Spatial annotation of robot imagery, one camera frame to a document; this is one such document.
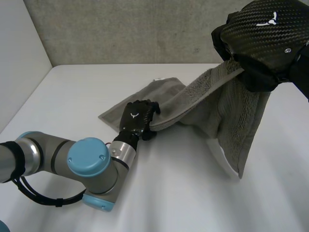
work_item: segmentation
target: black cable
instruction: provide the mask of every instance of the black cable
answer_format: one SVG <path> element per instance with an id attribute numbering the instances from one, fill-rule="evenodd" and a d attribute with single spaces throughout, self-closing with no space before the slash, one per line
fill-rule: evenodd
<path id="1" fill-rule="evenodd" d="M 63 205 L 73 204 L 73 203 L 80 201 L 83 198 L 83 194 L 86 191 L 86 189 L 85 189 L 84 191 L 80 192 L 79 194 L 77 194 L 73 197 L 67 198 L 67 199 L 62 199 L 62 198 L 52 199 L 52 198 L 48 198 L 48 197 L 45 197 L 45 196 L 39 194 L 36 190 L 34 190 L 30 186 L 28 181 L 23 176 L 21 177 L 21 180 L 24 183 L 24 185 L 22 184 L 22 182 L 20 181 L 19 178 L 12 180 L 12 182 L 18 187 L 18 189 L 25 196 L 27 196 L 29 199 L 33 200 L 34 202 L 36 202 L 38 204 L 42 204 L 42 205 L 52 205 L 52 206 L 56 206 L 56 207 L 62 207 Z"/>

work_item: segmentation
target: light blue joint cap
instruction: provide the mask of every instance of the light blue joint cap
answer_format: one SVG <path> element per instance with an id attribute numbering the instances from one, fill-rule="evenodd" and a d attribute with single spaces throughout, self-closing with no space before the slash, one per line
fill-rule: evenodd
<path id="1" fill-rule="evenodd" d="M 113 202 L 108 202 L 106 200 L 102 200 L 100 198 L 93 197 L 87 194 L 84 194 L 83 202 L 84 204 L 92 208 L 99 209 L 102 211 L 107 211 L 107 212 L 110 212 L 115 205 L 115 203 Z"/>
<path id="2" fill-rule="evenodd" d="M 27 131 L 25 133 L 22 133 L 17 139 L 21 139 L 23 137 L 25 137 L 27 134 L 33 133 L 34 131 Z"/>
<path id="3" fill-rule="evenodd" d="M 3 221 L 0 221 L 0 232 L 10 232 L 9 228 L 4 224 Z"/>
<path id="4" fill-rule="evenodd" d="M 97 138 L 85 138 L 70 148 L 67 164 L 70 170 L 82 177 L 101 174 L 111 163 L 107 146 Z"/>

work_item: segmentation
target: towel fold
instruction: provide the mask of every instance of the towel fold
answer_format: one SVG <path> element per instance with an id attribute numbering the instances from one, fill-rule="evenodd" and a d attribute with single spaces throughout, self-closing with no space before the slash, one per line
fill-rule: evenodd
<path id="1" fill-rule="evenodd" d="M 206 138 L 218 139 L 226 160 L 242 178 L 248 153 L 260 124 L 269 93 L 252 93 L 235 77 L 243 72 L 233 60 L 209 69 L 187 87 L 177 78 L 151 82 L 99 118 L 119 130 L 128 102 L 156 101 L 161 114 L 150 124 L 160 131 L 176 122 L 200 128 Z"/>

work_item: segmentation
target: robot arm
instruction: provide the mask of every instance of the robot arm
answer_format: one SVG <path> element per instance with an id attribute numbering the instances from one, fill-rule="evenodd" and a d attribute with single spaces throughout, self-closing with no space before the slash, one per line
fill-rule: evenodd
<path id="1" fill-rule="evenodd" d="M 139 138 L 146 140 L 155 135 L 149 130 L 154 112 L 160 113 L 155 102 L 129 103 L 121 119 L 122 130 L 108 148 L 96 138 L 75 142 L 42 132 L 24 133 L 15 142 L 0 144 L 0 182 L 12 180 L 25 194 L 20 176 L 50 172 L 79 181 L 86 187 L 75 201 L 71 199 L 72 203 L 82 198 L 91 207 L 111 211 L 132 166 Z M 63 204 L 64 200 L 58 199 L 50 205 Z"/>
<path id="2" fill-rule="evenodd" d="M 309 99 L 309 6 L 298 0 L 256 0 L 212 32 L 223 60 L 233 57 L 249 91 L 272 91 L 293 82 Z"/>

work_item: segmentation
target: white wall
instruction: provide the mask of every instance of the white wall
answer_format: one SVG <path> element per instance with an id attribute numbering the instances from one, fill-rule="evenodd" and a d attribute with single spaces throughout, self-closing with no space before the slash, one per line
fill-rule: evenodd
<path id="1" fill-rule="evenodd" d="M 0 0 L 0 132 L 51 70 L 22 0 Z"/>

